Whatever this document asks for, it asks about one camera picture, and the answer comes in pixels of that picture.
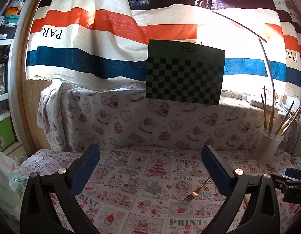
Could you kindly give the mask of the bamboo chopstick three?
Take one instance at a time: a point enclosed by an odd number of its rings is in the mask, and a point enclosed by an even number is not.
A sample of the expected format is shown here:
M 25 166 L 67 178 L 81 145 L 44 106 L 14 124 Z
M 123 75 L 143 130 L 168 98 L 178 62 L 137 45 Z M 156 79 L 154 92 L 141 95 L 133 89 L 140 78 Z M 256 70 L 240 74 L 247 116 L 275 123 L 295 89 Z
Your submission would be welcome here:
M 275 108 L 275 89 L 272 90 L 272 105 L 271 105 L 271 115 L 269 119 L 268 131 L 272 132 L 274 124 L 274 108 Z

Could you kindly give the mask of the bamboo chopstick five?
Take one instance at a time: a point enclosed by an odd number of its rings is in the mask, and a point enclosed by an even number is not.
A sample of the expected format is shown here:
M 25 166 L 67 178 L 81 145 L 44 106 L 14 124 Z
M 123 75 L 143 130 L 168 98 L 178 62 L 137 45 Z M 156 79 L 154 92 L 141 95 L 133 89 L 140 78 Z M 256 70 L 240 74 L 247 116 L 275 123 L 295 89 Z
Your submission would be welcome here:
M 282 126 L 282 128 L 280 129 L 278 135 L 283 135 L 285 133 L 285 131 L 288 129 L 288 127 L 291 125 L 291 123 L 293 122 L 293 120 L 295 119 L 295 117 L 298 114 L 298 109 L 295 111 L 295 113 L 285 122 L 285 124 Z

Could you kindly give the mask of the bamboo chopstick four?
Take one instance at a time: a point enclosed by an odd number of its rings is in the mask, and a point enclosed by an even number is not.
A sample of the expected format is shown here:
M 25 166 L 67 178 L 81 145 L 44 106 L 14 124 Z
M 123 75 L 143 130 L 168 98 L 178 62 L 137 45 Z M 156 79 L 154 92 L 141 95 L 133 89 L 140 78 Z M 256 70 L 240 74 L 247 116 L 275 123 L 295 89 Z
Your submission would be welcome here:
M 278 129 L 276 130 L 275 134 L 278 134 L 279 131 L 280 131 L 280 129 L 282 128 L 282 126 L 285 124 L 285 122 L 286 122 L 286 120 L 287 120 L 287 117 L 289 116 L 289 114 L 290 114 L 290 112 L 291 112 L 291 109 L 292 109 L 293 105 L 294 105 L 294 101 L 292 102 L 292 104 L 291 104 L 289 110 L 287 111 L 285 117 L 283 118 L 283 120 L 281 121 L 280 125 L 278 126 Z

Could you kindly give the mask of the bamboo chopstick one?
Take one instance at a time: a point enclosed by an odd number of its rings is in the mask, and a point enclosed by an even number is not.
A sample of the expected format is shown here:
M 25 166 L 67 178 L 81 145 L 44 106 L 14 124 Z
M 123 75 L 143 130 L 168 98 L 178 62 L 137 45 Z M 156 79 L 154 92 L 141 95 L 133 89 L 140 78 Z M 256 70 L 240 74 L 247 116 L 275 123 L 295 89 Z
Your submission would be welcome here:
M 263 95 L 261 94 L 261 101 L 262 101 L 262 109 L 263 109 L 263 118 L 264 118 L 264 129 L 267 129 L 267 116 L 266 116 L 266 104 L 263 98 Z

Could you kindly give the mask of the bamboo chopstick two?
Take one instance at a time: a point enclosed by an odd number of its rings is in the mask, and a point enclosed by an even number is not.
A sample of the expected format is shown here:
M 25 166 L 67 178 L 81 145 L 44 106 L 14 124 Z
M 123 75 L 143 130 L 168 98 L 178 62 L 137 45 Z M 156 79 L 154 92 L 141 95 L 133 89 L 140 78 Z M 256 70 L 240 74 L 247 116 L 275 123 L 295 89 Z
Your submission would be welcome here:
M 262 101 L 263 101 L 263 108 L 264 108 L 264 128 L 267 129 L 267 102 L 266 102 L 266 88 L 263 86 L 263 95 L 262 95 Z

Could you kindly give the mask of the white plastic bag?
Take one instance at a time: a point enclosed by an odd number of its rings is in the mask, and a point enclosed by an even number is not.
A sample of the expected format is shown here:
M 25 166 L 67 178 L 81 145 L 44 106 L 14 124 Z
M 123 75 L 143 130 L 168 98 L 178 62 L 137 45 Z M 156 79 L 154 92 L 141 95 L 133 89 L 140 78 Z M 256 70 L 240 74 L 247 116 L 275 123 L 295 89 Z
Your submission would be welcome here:
M 20 220 L 27 178 L 15 172 L 15 160 L 0 152 L 0 209 Z

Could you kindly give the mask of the translucent plastic cup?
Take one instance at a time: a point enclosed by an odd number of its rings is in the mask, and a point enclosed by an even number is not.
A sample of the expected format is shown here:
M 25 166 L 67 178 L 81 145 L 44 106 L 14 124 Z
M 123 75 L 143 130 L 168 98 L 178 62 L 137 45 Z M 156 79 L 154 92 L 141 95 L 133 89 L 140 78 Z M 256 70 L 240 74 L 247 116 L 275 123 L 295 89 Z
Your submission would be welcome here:
M 257 144 L 253 151 L 254 159 L 261 164 L 268 164 L 274 157 L 284 136 L 270 132 L 265 128 L 260 130 Z

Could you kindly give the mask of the rose gold fork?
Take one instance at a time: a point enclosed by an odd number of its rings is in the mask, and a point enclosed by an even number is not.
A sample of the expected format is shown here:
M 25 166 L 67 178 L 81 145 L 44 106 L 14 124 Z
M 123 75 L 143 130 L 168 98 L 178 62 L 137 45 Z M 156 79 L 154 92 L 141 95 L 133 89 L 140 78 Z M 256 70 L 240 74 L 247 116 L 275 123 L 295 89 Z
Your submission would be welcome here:
M 189 202 L 192 201 L 194 198 L 196 198 L 198 196 L 198 194 L 200 193 L 201 189 L 211 180 L 211 177 L 208 177 L 203 184 L 201 184 L 196 190 L 194 190 L 193 192 L 191 192 L 188 196 L 186 196 L 184 198 L 185 202 Z

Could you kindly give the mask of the white desk lamp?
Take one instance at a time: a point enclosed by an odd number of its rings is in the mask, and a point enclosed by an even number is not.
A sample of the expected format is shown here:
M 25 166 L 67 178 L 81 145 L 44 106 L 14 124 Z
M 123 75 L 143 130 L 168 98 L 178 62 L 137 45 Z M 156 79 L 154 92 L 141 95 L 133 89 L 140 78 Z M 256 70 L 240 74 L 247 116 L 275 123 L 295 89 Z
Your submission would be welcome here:
M 267 43 L 267 41 L 260 36 L 255 31 L 246 27 L 245 25 L 233 20 L 223 14 L 220 14 L 216 11 L 213 11 L 216 15 L 222 16 L 225 19 L 230 20 L 237 27 L 241 27 L 252 33 L 258 38 L 260 47 L 262 49 L 264 59 L 241 59 L 241 58 L 227 58 L 225 61 L 225 75 L 256 75 L 261 77 L 267 77 L 271 81 L 272 87 L 272 96 L 271 96 L 271 112 L 275 110 L 275 86 L 274 86 L 274 78 L 272 73 L 272 67 L 268 60 L 266 51 L 264 49 L 263 42 Z

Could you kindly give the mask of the green storage bin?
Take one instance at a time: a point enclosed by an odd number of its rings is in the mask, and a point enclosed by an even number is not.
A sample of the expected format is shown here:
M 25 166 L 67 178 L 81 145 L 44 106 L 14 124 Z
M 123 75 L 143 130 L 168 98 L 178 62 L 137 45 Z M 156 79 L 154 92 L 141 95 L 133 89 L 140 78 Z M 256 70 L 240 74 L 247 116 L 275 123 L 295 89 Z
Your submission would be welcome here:
M 0 121 L 0 152 L 15 141 L 10 117 Z

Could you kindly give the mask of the green checkered box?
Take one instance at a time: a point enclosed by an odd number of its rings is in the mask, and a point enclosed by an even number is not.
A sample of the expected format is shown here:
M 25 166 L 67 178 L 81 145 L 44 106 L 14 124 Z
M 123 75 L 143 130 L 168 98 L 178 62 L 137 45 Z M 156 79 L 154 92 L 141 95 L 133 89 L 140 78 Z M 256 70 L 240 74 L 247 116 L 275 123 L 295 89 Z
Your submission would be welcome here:
M 146 98 L 217 106 L 225 51 L 200 44 L 150 40 Z

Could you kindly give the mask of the striped window curtain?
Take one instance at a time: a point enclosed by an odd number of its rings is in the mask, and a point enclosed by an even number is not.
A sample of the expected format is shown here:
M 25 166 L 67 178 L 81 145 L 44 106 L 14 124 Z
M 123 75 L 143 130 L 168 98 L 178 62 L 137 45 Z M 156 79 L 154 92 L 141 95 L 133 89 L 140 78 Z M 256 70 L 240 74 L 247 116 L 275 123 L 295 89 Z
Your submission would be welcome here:
M 301 99 L 301 22 L 291 0 L 40 0 L 29 33 L 27 79 L 84 87 L 144 80 L 150 40 L 194 42 L 227 58 L 264 59 L 275 91 Z M 267 77 L 225 75 L 227 90 L 256 94 Z

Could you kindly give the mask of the white storage shelf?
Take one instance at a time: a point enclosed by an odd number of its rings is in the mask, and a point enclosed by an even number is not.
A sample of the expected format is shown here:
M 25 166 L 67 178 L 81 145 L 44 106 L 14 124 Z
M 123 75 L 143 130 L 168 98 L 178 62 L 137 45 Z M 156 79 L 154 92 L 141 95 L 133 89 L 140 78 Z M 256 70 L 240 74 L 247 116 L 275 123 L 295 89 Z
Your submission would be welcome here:
M 20 12 L 26 0 L 0 0 L 0 104 L 8 100 L 7 66 L 11 42 L 14 40 Z

